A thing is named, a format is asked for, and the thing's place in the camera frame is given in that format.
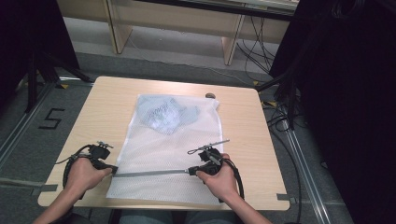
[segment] metal frame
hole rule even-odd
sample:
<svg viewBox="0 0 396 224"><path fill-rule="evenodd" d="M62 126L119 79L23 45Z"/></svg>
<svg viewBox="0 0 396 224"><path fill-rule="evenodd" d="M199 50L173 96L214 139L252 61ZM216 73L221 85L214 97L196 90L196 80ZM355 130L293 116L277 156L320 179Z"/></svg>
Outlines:
<svg viewBox="0 0 396 224"><path fill-rule="evenodd" d="M283 126L285 130L287 130L286 133L291 146L291 152L296 161L301 177L303 178L306 192L308 193L309 199L312 203L312 207L314 208L315 214L317 215L318 223L331 224L332 222L330 220L326 204L323 202L317 184L315 183L315 180L311 175L311 172L309 171L308 164L305 160L304 153L300 148L297 136L294 130L290 128L287 120L283 120Z"/></svg>

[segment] black controller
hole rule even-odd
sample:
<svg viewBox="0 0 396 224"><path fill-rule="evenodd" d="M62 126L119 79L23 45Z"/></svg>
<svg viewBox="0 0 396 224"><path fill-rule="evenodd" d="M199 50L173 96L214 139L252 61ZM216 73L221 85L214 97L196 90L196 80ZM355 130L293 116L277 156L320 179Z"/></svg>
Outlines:
<svg viewBox="0 0 396 224"><path fill-rule="evenodd" d="M118 170L117 166L113 166L113 165L108 165L105 164L103 161L101 160L105 160L108 155L110 154L110 151L107 149L109 146L108 144L105 144L103 142L98 142L99 146L97 145L87 145L85 147L80 148L75 154L71 155L68 158L68 162L66 164L66 166L64 167L64 181L63 181L63 185L66 186L67 183L67 179L70 173L70 169L73 165L73 163L76 161L76 159L78 158L87 158L88 160L90 160L92 166L94 168L96 168L97 170L103 170L106 168L111 168L112 169L112 174L115 174ZM89 153L81 153L82 150L84 150L85 148L88 149Z"/></svg>

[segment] hand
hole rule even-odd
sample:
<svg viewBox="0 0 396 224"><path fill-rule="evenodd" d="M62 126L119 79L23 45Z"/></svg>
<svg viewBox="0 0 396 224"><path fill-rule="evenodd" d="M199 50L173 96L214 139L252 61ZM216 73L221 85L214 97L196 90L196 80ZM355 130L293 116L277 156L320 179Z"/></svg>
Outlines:
<svg viewBox="0 0 396 224"><path fill-rule="evenodd" d="M88 189L93 189L102 179L111 173L111 168L96 170L90 160L78 158L70 169L64 190L55 201L41 214L36 223L51 223L63 216Z"/></svg>
<svg viewBox="0 0 396 224"><path fill-rule="evenodd" d="M228 154L221 154L221 156L224 159L230 159ZM213 195L224 202L227 197L238 195L233 169L226 162L222 164L220 171L215 175L208 175L202 171L197 171L196 175L204 181Z"/></svg>
<svg viewBox="0 0 396 224"><path fill-rule="evenodd" d="M65 189L74 189L81 195L88 189L93 189L102 179L111 174L111 168L96 170L90 160L78 158L70 169Z"/></svg>

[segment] cable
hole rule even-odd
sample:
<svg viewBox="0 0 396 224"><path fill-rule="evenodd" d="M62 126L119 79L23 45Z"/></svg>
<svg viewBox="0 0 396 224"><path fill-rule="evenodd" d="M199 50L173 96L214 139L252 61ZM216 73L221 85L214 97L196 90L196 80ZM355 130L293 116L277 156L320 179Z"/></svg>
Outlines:
<svg viewBox="0 0 396 224"><path fill-rule="evenodd" d="M343 12L343 0L337 0L332 6L332 16L340 20L349 20L359 16L364 7L365 0L355 0L352 8L347 12Z"/></svg>

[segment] metal rod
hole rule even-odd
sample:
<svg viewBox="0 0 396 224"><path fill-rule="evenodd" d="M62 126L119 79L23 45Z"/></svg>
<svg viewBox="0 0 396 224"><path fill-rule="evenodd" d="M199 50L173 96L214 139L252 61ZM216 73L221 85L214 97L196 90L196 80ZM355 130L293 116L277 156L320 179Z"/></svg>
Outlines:
<svg viewBox="0 0 396 224"><path fill-rule="evenodd" d="M320 192L318 191L318 187L315 183L315 180L311 172L309 171L308 164L305 160L304 153L300 148L300 144L298 142L297 136L294 130L289 129L289 124L286 120L283 120L283 125L285 129L287 129L288 139L291 145L291 151L294 156L294 159L296 160L301 176L303 178L304 185L306 187L308 196L312 202L312 206L314 208L315 214L317 215L318 223L331 224L326 205L323 202Z"/></svg>
<svg viewBox="0 0 396 224"><path fill-rule="evenodd" d="M26 132L27 128L29 127L31 121L39 111L39 108L42 106L46 97L50 94L50 92L54 89L54 83L47 83L43 90L38 95L38 100L35 106L30 110L29 113L25 113L18 124L15 126L14 130L8 136L6 141L0 147L0 169L6 162L6 159L14 150L16 145L20 142L21 137Z"/></svg>

